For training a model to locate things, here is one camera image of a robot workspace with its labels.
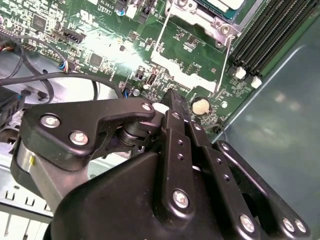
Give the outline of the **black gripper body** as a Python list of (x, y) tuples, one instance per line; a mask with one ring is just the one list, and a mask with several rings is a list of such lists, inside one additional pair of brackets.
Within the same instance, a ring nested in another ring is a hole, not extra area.
[(189, 153), (142, 153), (72, 190), (53, 240), (230, 240)]

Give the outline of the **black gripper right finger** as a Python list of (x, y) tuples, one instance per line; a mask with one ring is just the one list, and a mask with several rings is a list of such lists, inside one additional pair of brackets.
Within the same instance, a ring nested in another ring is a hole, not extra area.
[(225, 240), (310, 240), (304, 220), (226, 141), (211, 143), (179, 96), (195, 165), (203, 174)]

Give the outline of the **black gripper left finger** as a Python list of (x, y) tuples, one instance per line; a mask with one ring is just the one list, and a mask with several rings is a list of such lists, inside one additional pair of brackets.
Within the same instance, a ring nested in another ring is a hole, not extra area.
[(55, 212), (88, 181), (90, 161), (144, 146), (161, 154), (165, 175), (191, 163), (183, 101), (169, 90), (161, 103), (130, 97), (54, 103), (28, 109), (19, 130), (19, 166)]

